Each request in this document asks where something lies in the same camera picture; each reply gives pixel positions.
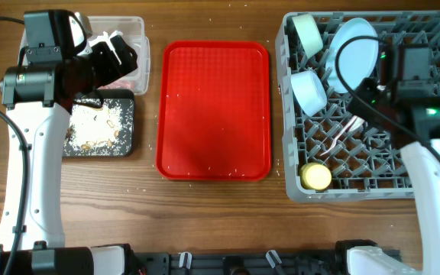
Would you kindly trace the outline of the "green bowl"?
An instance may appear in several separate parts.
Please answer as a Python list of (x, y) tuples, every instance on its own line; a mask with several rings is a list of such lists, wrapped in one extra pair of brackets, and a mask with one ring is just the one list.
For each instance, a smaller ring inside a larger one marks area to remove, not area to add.
[(304, 14), (292, 17), (292, 20), (307, 58), (314, 57), (323, 48), (322, 37), (314, 17)]

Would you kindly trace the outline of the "light blue plate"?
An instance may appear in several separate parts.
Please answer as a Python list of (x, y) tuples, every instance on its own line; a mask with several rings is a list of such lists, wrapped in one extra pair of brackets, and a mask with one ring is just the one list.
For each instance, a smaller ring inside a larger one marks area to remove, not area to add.
[[(353, 18), (343, 24), (335, 33), (329, 46), (328, 59), (325, 69), (329, 73), (327, 83), (337, 93), (347, 93), (335, 71), (335, 57), (341, 45), (347, 40), (358, 36), (376, 37), (377, 32), (368, 21), (363, 18)], [(351, 42), (342, 51), (339, 57), (339, 69), (345, 82), (355, 90), (364, 78), (369, 77), (376, 65), (378, 55), (378, 42), (376, 40), (356, 40)]]

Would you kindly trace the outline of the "white plastic fork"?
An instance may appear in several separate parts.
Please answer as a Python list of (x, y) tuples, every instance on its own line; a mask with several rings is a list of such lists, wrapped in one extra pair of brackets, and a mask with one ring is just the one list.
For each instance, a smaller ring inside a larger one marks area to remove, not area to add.
[(330, 145), (330, 147), (326, 150), (326, 151), (324, 151), (323, 153), (321, 153), (321, 155), (322, 156), (324, 156), (324, 155), (326, 155), (326, 154), (328, 154), (328, 153), (330, 153), (334, 148), (335, 148), (335, 146), (337, 145), (337, 143), (338, 143), (338, 141), (339, 141), (339, 139), (340, 139), (340, 137), (343, 135), (343, 134), (345, 134), (346, 132), (348, 132), (349, 131), (349, 129), (355, 124), (355, 122), (358, 120), (358, 117), (357, 116), (353, 116), (350, 120), (349, 120), (349, 122), (335, 135), (335, 137), (333, 138), (333, 140), (332, 140), (332, 143), (331, 143), (331, 145)]

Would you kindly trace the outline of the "white plastic spoon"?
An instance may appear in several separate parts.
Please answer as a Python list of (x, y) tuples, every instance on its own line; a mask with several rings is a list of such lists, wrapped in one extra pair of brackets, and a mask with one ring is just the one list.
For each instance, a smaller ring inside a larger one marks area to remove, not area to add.
[(346, 132), (352, 132), (357, 129), (359, 129), (360, 126), (362, 126), (365, 123), (365, 120), (363, 118), (360, 118), (356, 115), (353, 115), (349, 122), (342, 128), (342, 130), (336, 134), (334, 137), (331, 146), (334, 147), (337, 144), (338, 139), (345, 134)]

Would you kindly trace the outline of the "yellow plastic cup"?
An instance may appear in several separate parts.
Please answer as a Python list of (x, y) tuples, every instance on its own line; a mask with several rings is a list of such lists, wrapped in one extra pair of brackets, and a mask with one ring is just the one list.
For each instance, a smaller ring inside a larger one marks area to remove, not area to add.
[(320, 163), (307, 163), (300, 168), (301, 184), (306, 189), (324, 190), (332, 182), (332, 173)]

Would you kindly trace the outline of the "light blue bowl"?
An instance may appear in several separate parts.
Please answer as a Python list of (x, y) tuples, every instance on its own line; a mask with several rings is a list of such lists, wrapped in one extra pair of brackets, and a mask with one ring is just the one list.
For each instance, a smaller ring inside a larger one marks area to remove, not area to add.
[(327, 95), (320, 78), (313, 71), (303, 71), (290, 77), (293, 94), (300, 108), (312, 117), (327, 104)]

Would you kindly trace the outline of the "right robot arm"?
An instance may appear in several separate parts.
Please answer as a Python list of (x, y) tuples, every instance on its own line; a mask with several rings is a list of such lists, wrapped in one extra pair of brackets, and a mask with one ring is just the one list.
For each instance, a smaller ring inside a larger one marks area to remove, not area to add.
[(353, 71), (341, 65), (359, 37), (342, 44), (335, 72), (351, 95), (349, 112), (390, 133), (412, 184), (422, 239), (423, 274), (440, 274), (440, 95), (431, 77), (432, 49), (426, 44), (391, 46), (376, 41), (378, 79), (348, 83)]

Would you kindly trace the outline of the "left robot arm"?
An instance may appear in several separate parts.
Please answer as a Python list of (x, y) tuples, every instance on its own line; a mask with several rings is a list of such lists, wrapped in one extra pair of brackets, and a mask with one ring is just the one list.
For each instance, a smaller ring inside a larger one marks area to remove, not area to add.
[(89, 20), (28, 11), (27, 43), (0, 83), (9, 158), (0, 274), (143, 274), (129, 244), (67, 247), (60, 211), (63, 145), (73, 106), (137, 68), (120, 32), (94, 39)]

